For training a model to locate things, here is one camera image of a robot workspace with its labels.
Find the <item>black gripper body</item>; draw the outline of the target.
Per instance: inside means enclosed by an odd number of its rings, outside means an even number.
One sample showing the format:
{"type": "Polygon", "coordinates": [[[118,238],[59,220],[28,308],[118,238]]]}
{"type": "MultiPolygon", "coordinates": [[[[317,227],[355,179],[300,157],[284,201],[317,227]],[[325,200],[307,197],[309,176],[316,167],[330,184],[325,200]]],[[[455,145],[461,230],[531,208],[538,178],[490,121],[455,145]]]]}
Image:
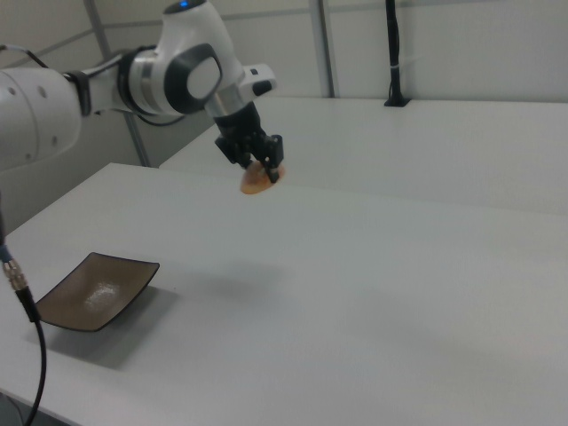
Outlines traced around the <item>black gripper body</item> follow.
{"type": "Polygon", "coordinates": [[[253,102],[234,114],[215,117],[214,123],[220,131],[216,145],[230,163],[241,166],[241,157],[245,153],[250,153],[263,166],[266,158],[279,163],[283,161],[282,136],[268,135],[263,130],[253,102]]]}

